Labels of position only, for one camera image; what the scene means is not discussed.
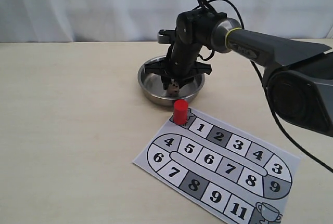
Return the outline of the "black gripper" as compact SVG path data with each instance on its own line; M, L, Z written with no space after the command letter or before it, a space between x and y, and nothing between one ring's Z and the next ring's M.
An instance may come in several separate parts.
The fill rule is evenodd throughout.
M192 83L196 76L211 74L211 65L197 61L202 48L201 44L184 44L175 39L173 44L168 45L163 61L144 65L146 71L161 77L164 90L168 90L171 80L176 80L181 89Z

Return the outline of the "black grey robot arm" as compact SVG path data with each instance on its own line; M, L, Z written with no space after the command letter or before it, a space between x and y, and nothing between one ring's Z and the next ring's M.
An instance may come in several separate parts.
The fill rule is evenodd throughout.
M245 30L225 13L204 9L178 15L174 30L161 30L159 42L169 44L165 58L144 66L159 75L164 88L171 81L186 85L210 74L197 61L201 48L222 54L234 51L264 68L262 87L273 111L284 121L332 135L332 48Z

